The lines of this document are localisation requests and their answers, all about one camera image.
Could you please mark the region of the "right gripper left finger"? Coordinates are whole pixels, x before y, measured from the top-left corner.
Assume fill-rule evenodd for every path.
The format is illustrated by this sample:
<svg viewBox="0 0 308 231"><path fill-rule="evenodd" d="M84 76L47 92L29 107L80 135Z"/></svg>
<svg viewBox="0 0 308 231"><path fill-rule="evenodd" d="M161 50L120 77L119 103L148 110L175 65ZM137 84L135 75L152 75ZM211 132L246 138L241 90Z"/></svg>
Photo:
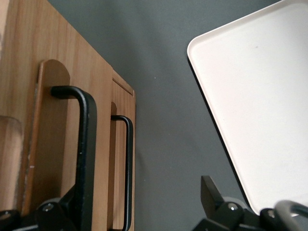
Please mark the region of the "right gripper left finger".
<svg viewBox="0 0 308 231"><path fill-rule="evenodd" d="M75 188L59 200L42 203L34 212L21 216L18 210L0 212L2 231L76 231L72 221Z"/></svg>

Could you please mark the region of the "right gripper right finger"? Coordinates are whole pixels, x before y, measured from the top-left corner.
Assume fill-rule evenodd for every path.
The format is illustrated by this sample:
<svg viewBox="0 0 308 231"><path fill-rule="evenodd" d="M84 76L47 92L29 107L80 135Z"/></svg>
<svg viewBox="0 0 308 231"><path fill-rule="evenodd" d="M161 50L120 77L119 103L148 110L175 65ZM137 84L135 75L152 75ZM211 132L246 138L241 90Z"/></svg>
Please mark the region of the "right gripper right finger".
<svg viewBox="0 0 308 231"><path fill-rule="evenodd" d="M195 231L289 231L290 202L278 202L274 208L257 215L237 202L225 200L210 176L201 177L201 203L206 218Z"/></svg>

